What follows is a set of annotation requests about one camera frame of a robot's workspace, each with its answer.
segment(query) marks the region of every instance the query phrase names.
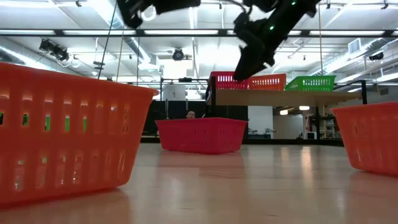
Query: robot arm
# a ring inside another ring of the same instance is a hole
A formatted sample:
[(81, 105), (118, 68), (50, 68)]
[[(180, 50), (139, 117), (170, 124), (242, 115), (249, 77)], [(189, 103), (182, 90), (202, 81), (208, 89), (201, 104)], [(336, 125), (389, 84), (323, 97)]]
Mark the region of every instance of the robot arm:
[[(275, 64), (274, 55), (278, 46), (287, 39), (287, 35), (301, 20), (304, 14), (314, 17), (316, 5), (320, 0), (243, 0), (250, 7), (234, 21), (236, 36), (247, 46), (241, 48), (241, 58), (236, 66), (234, 79), (245, 80), (268, 66)], [(158, 14), (197, 7), (200, 0), (118, 0), (124, 23), (132, 29), (142, 24), (139, 13), (153, 5)], [(264, 12), (272, 12), (269, 18), (251, 21), (249, 16), (253, 6)]]

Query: fluorescent light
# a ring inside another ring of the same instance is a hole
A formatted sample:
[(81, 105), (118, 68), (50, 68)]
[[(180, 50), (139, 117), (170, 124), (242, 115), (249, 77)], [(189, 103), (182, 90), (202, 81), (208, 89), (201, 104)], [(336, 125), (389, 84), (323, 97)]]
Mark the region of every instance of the fluorescent light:
[(310, 31), (310, 35), (381, 35), (383, 30), (319, 30)]
[(287, 110), (282, 110), (279, 112), (280, 115), (287, 115), (289, 112)]
[(309, 110), (310, 107), (309, 107), (309, 106), (299, 106), (299, 109), (300, 109), (301, 111), (305, 111), (305, 110)]
[(380, 78), (375, 78), (373, 81), (385, 82), (385, 81), (393, 80), (393, 79), (396, 79), (396, 78), (398, 78), (398, 73), (393, 73), (393, 74), (390, 74), (390, 75), (383, 75)]
[(289, 35), (300, 35), (300, 34), (301, 34), (301, 31), (299, 31), (299, 30), (292, 30), (289, 32)]
[[(107, 35), (108, 30), (64, 30), (65, 35)], [(111, 30), (110, 35), (122, 35), (123, 30)], [(134, 30), (125, 30), (124, 35), (135, 35)]]
[(118, 77), (118, 82), (137, 82), (137, 77)]
[(362, 88), (355, 88), (355, 89), (353, 89), (353, 90), (348, 91), (348, 93), (353, 93), (353, 92), (358, 91), (358, 90), (361, 90), (361, 89), (362, 89)]
[(35, 34), (35, 35), (55, 35), (54, 30), (0, 30), (0, 34)]
[(159, 70), (158, 65), (153, 65), (151, 63), (141, 63), (138, 65), (139, 70)]
[[(86, 2), (80, 2), (82, 5), (87, 5)], [(55, 7), (76, 7), (75, 2), (63, 2), (52, 4), (49, 2), (32, 2), (32, 1), (0, 1), (0, 6), (4, 7), (19, 7), (32, 9), (48, 9)]]
[(148, 35), (216, 35), (218, 30), (145, 30)]
[(348, 81), (354, 80), (355, 78), (358, 78), (358, 77), (360, 77), (360, 76), (361, 76), (361, 75), (358, 75), (358, 74), (350, 75), (350, 76), (348, 76), (348, 77), (346, 77), (346, 78), (343, 78), (343, 79), (341, 79), (341, 80), (338, 80), (337, 82), (338, 82), (338, 83), (348, 82)]
[(193, 8), (189, 7), (189, 26), (191, 29), (195, 28), (195, 21), (193, 20)]

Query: orange plastic basket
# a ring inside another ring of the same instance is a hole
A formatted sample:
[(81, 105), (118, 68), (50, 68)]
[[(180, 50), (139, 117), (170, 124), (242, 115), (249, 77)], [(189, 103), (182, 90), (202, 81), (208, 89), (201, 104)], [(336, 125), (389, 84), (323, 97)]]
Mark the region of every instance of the orange plastic basket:
[(249, 80), (234, 80), (235, 72), (212, 72), (208, 84), (211, 85), (211, 77), (216, 77), (217, 90), (247, 90)]
[(351, 165), (398, 175), (398, 102), (334, 108)]
[(261, 75), (249, 78), (250, 90), (279, 90), (286, 85), (286, 74)]
[(155, 90), (0, 63), (0, 204), (125, 184)]

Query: air vent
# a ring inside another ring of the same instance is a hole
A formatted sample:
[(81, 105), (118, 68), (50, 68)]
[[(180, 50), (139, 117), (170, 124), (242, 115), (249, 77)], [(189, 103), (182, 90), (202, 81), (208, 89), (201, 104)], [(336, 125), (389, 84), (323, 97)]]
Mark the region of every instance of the air vent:
[(349, 54), (359, 52), (361, 50), (361, 39), (358, 38), (348, 44)]

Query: black partition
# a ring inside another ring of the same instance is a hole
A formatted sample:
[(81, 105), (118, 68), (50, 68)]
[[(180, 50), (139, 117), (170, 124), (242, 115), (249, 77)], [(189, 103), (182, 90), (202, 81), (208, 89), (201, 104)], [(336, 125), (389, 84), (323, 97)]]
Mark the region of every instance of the black partition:
[[(147, 119), (144, 126), (145, 136), (155, 136), (157, 127), (155, 120), (158, 119), (185, 119), (187, 110), (186, 101), (168, 101), (168, 112), (166, 112), (166, 101), (152, 101), (149, 106)], [(188, 110), (194, 111), (197, 118), (201, 118), (205, 114), (204, 101), (188, 101)], [(247, 121), (248, 107), (247, 106), (217, 106), (217, 117), (240, 119)], [(248, 136), (248, 127), (244, 133), (244, 138)]]

